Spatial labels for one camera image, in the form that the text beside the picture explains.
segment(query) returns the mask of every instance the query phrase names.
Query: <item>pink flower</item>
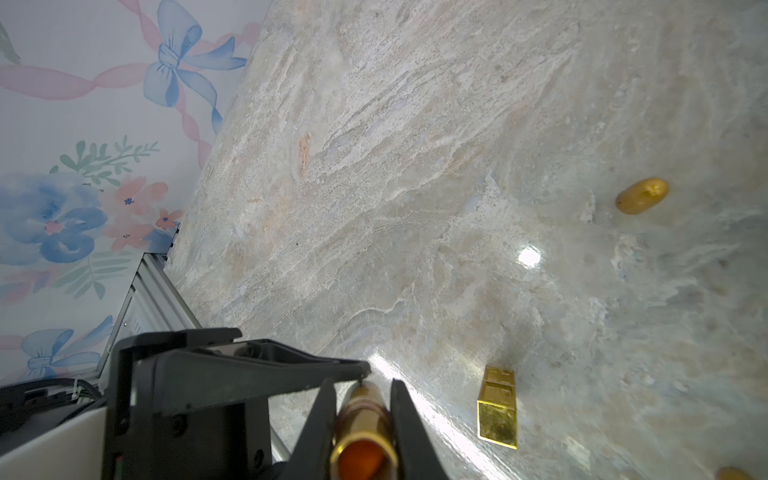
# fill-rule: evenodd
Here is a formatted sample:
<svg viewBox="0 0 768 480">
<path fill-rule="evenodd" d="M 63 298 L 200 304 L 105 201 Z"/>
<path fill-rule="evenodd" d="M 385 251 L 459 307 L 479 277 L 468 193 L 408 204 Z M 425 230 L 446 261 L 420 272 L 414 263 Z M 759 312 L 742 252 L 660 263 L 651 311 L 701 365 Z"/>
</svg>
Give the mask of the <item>pink flower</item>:
<svg viewBox="0 0 768 480">
<path fill-rule="evenodd" d="M 155 225 L 162 228 L 163 230 L 168 230 L 169 228 L 176 228 L 176 224 L 174 220 L 178 220 L 179 218 L 181 218 L 182 215 L 184 215 L 184 212 L 182 210 L 176 210 L 169 214 L 168 210 L 161 208 L 160 219 L 155 223 Z"/>
<path fill-rule="evenodd" d="M 152 233 L 154 227 L 148 223 L 138 223 L 132 218 L 118 218 L 117 222 L 107 225 L 104 229 L 106 237 L 115 239 L 112 243 L 113 252 L 119 252 L 127 245 L 138 249 L 145 249 L 149 246 L 149 242 L 144 240 L 144 237 Z"/>
<path fill-rule="evenodd" d="M 129 217 L 130 215 L 146 215 L 152 212 L 152 204 L 162 201 L 168 193 L 168 186 L 163 182 L 152 185 L 147 183 L 146 177 L 131 179 L 129 175 L 118 191 L 113 194 L 105 194 L 102 197 L 101 209 L 116 217 Z"/>
</svg>

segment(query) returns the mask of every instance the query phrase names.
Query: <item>green leaves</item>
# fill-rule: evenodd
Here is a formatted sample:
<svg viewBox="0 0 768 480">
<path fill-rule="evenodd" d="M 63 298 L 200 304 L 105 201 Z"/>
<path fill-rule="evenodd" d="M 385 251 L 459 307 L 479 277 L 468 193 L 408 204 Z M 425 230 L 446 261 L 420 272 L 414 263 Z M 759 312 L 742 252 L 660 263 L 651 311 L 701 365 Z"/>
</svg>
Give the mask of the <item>green leaves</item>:
<svg viewBox="0 0 768 480">
<path fill-rule="evenodd" d="M 8 32 L 5 31 L 2 23 L 0 23 L 0 52 L 2 52 L 6 60 L 17 65 L 21 63 L 21 58 L 14 51 L 11 37 L 8 36 Z"/>
<path fill-rule="evenodd" d="M 104 285 L 101 285 L 99 282 L 94 282 L 94 290 L 96 290 L 96 296 L 98 296 L 99 300 L 103 299 L 104 294 L 107 292 Z"/>
<path fill-rule="evenodd" d="M 115 155 L 111 156 L 107 154 L 107 144 L 91 144 L 88 146 L 88 152 L 86 154 L 85 140 L 80 140 L 75 146 L 74 150 L 78 156 L 75 161 L 67 154 L 63 154 L 59 157 L 60 162 L 67 168 L 80 173 L 83 177 L 89 179 L 93 184 L 101 185 L 102 180 L 106 180 L 110 184 L 116 187 L 120 187 L 120 181 L 117 178 L 112 177 L 115 175 L 123 174 L 124 172 L 132 172 L 132 169 L 125 167 L 127 161 L 121 161 L 125 158 L 133 158 L 134 162 L 139 163 L 141 157 L 149 157 L 153 152 L 160 151 L 157 148 L 157 142 L 152 145 L 144 144 L 133 145 L 128 144 L 128 136 L 123 136 L 123 143 L 114 142 Z M 59 172 L 59 166 L 55 165 L 49 171 L 50 174 Z"/>
<path fill-rule="evenodd" d="M 67 289 L 64 291 L 64 295 L 74 293 L 73 298 L 76 299 L 85 295 L 93 287 L 98 299 L 102 300 L 104 295 L 107 294 L 107 287 L 102 282 L 120 276 L 125 277 L 126 273 L 130 273 L 128 267 L 131 265 L 131 261 L 133 261 L 133 258 L 130 252 L 93 253 L 85 259 L 85 262 L 87 262 L 85 265 L 78 265 L 83 260 L 73 264 L 73 266 L 78 267 L 56 280 L 54 287 L 61 288 L 66 286 Z M 67 268 L 72 268 L 72 266 L 62 268 L 62 272 Z"/>
<path fill-rule="evenodd" d="M 72 280 L 80 278 L 80 275 L 85 273 L 86 270 L 88 270 L 87 266 L 81 266 L 77 270 L 67 273 L 62 278 L 56 280 L 56 283 L 53 284 L 54 288 L 59 288 L 60 286 L 64 286 L 67 283 L 70 283 Z"/>
<path fill-rule="evenodd" d="M 77 265 L 80 265 L 81 263 L 83 263 L 83 260 L 78 260 L 77 262 L 72 263 L 64 263 L 61 265 L 61 267 L 59 267 L 58 273 L 59 275 L 64 275 L 67 272 L 71 272 Z"/>
<path fill-rule="evenodd" d="M 89 289 L 89 288 L 91 288 L 91 286 L 92 286 L 93 284 L 94 284 L 94 283 L 93 283 L 93 280 L 92 280 L 92 281 L 90 281 L 90 282 L 86 283 L 85 285 L 83 285 L 83 288 L 81 288 L 80 290 L 78 290 L 78 292 L 77 292 L 77 293 L 74 295 L 74 298 L 76 298 L 76 299 L 77 299 L 77 298 L 80 298 L 81 296 L 85 295 L 85 292 L 87 292 L 87 291 L 88 291 L 88 289 Z"/>
<path fill-rule="evenodd" d="M 72 161 L 72 159 L 69 157 L 69 155 L 61 155 L 58 158 L 66 167 L 70 167 L 74 171 L 80 170 L 78 166 Z"/>
</svg>

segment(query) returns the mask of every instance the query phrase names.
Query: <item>gold egg-shaped object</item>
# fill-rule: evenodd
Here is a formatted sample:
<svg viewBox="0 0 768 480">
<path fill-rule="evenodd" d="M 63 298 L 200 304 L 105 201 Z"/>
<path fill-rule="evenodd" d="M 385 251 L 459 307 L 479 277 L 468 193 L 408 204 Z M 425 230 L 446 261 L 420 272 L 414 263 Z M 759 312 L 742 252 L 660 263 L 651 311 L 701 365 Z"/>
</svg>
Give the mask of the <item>gold egg-shaped object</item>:
<svg viewBox="0 0 768 480">
<path fill-rule="evenodd" d="M 717 472 L 717 480 L 755 480 L 752 475 L 738 468 L 726 467 Z"/>
<path fill-rule="evenodd" d="M 670 191 L 670 186 L 660 178 L 640 180 L 616 197 L 616 208 L 627 215 L 642 214 L 661 202 Z"/>
</svg>

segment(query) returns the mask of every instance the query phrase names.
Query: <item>black bracket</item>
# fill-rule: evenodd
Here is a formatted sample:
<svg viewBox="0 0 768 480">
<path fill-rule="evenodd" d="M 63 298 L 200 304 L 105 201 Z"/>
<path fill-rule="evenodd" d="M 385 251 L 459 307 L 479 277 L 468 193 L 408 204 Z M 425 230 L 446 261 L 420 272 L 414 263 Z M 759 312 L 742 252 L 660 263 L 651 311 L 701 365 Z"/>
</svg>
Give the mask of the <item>black bracket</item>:
<svg viewBox="0 0 768 480">
<path fill-rule="evenodd" d="M 238 329 L 145 333 L 113 349 L 102 478 L 248 478 L 272 463 L 269 396 L 362 379 L 367 362 L 312 356 Z"/>
<path fill-rule="evenodd" d="M 335 382 L 361 380 L 367 362 L 312 356 L 268 339 L 233 343 L 238 329 L 145 333 L 113 349 L 103 480 L 327 480 Z M 273 465 L 272 395 L 320 386 L 290 460 Z M 405 383 L 390 413 L 401 480 L 448 480 Z"/>
</svg>

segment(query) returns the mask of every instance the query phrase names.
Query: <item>gold oval object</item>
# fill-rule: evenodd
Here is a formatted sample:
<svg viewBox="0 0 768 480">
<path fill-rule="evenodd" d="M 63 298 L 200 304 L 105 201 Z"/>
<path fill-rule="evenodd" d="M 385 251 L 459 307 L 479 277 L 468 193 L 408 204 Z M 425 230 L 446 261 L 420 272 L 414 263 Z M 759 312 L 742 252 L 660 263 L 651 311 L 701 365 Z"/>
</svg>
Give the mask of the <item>gold oval object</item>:
<svg viewBox="0 0 768 480">
<path fill-rule="evenodd" d="M 669 184 L 660 178 L 640 180 L 616 197 L 616 208 L 627 215 L 642 214 L 661 202 L 669 190 Z"/>
<path fill-rule="evenodd" d="M 738 468 L 726 467 L 717 472 L 717 480 L 755 480 L 752 475 Z"/>
<path fill-rule="evenodd" d="M 381 465 L 375 468 L 375 474 L 363 474 L 361 468 L 370 466 L 376 459 L 375 451 L 362 448 L 366 443 L 379 447 L 383 453 Z M 384 406 L 384 398 L 379 388 L 371 382 L 360 382 L 352 386 L 342 403 L 339 416 L 336 418 L 333 450 L 330 457 L 332 480 L 345 480 L 344 465 L 357 465 L 363 476 L 346 475 L 349 478 L 366 478 L 366 480 L 394 480 L 397 478 L 398 459 L 392 438 L 392 420 Z M 358 455 L 357 462 L 343 458 L 347 455 Z"/>
</svg>

